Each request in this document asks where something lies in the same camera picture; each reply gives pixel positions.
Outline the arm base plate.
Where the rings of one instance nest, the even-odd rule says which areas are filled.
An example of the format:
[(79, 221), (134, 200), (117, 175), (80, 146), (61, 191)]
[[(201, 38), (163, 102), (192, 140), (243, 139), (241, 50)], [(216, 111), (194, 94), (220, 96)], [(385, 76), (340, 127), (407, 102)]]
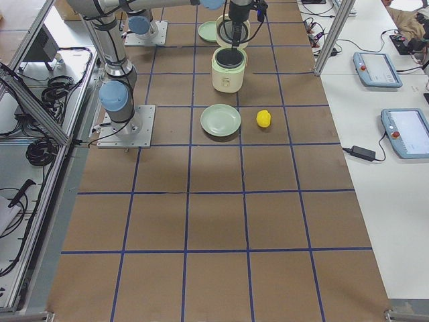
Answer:
[(122, 128), (123, 125), (111, 123), (105, 112), (103, 122), (110, 125), (101, 128), (101, 139), (95, 144), (98, 148), (149, 148), (155, 114), (155, 105), (138, 105), (131, 121)]
[(125, 46), (163, 46), (166, 42), (167, 21), (148, 21), (129, 19), (129, 31), (125, 37)]

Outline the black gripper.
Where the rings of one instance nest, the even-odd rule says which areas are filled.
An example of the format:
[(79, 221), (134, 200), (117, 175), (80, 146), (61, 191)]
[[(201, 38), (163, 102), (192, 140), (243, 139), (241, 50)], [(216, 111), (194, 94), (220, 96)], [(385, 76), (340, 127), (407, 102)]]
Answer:
[[(251, 0), (230, 0), (229, 19), (236, 24), (241, 24), (249, 19)], [(232, 25), (231, 50), (237, 50), (240, 45), (240, 25)]]

